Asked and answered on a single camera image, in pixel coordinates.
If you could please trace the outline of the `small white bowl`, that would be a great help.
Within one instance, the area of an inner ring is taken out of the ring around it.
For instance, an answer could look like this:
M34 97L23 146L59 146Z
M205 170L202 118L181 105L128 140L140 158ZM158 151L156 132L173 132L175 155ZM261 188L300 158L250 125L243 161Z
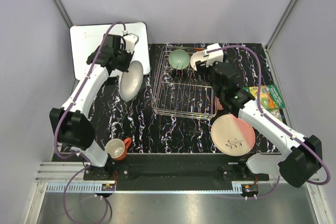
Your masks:
M190 65L193 68L194 71L197 71L196 63L198 61L200 62L206 62L208 59L208 56L205 56L202 51L198 51L194 53L190 58Z

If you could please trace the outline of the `large white plate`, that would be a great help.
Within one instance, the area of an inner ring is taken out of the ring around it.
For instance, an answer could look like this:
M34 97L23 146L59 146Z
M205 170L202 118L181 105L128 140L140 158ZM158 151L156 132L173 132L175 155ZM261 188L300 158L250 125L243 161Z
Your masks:
M123 101L130 101L137 96L143 82L143 66L139 61L130 63L128 71L119 78L119 95Z

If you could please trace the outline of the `green ceramic bowl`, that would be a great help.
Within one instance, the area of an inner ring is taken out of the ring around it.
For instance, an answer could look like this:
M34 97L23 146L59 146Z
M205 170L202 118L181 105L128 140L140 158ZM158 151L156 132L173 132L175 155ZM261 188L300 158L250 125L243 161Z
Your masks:
M183 70L189 66L190 57L186 51L177 49L170 53L168 61L173 69Z

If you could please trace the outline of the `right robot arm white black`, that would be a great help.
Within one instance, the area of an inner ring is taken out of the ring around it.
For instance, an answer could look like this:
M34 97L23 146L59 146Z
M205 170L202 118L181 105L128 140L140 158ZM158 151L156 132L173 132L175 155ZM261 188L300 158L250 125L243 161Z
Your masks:
M225 62L207 66L196 62L200 78L210 84L224 110L251 125L273 143L280 154L253 154L238 167L239 176L250 180L256 174L281 176L299 188L309 183L322 167L322 143L315 135L306 137L282 123L260 102L236 83L236 72Z

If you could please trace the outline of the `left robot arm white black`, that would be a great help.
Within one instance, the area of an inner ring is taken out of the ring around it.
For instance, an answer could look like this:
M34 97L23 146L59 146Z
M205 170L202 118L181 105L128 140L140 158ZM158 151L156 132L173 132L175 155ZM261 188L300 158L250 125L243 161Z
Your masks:
M54 133L54 146L59 143L72 149L71 156L82 155L103 180L113 175L108 154L95 141L95 130L87 116L91 105L114 70L127 72L139 38L104 34L101 44L86 61L85 72L70 98L61 108L53 108L49 118Z

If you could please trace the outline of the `pink plastic cup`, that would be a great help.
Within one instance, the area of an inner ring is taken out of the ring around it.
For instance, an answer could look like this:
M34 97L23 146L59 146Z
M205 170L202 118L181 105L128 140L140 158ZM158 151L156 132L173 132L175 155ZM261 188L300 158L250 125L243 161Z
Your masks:
M222 111L224 109L223 106L220 103L219 98L216 98L216 106L217 106L217 110L219 110L219 111Z

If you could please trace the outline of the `black marble pattern mat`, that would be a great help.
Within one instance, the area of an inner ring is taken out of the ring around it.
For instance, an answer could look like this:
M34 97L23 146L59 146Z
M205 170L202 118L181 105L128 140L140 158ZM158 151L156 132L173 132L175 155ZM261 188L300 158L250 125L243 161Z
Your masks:
M223 114L217 110L210 120L183 118L156 113L152 106L156 61L164 45L150 44L151 72L143 79L139 94L131 101L119 96L116 79L106 81L88 113L95 139L104 147L112 138L132 138L130 153L215 153L211 127Z

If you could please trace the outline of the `green children's book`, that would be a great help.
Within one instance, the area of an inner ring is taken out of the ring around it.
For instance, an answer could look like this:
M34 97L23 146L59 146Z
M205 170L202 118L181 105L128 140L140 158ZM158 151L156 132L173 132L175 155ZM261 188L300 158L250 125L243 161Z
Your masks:
M285 103L280 95L280 92L275 84L261 86L260 91L260 104L274 117L283 121L283 116L280 110L285 107Z

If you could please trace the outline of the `pink cream floral plate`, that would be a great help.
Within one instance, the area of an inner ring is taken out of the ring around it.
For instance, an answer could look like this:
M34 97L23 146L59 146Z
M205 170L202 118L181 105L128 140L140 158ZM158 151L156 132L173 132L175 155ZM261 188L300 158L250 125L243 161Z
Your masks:
M254 128L231 114L218 117L211 128L212 142L218 150L229 156L243 156L255 145Z

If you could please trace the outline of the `orange mug white inside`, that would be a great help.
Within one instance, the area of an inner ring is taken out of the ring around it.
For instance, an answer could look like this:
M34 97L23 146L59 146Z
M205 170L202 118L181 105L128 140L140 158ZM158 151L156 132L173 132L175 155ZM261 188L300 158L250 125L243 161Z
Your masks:
M121 161L126 158L131 143L132 138L130 137L127 137L124 140L113 138L106 144L105 152L108 153L113 160Z

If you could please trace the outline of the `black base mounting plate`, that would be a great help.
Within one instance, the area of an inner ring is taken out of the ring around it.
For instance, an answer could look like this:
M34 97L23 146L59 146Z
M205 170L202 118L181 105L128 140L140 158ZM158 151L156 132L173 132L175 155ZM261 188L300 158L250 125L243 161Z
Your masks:
M253 174L245 158L219 153L129 154L121 161L108 160L105 168L90 168L84 180L117 180L123 193L187 191L237 192L234 182L266 182L266 174Z

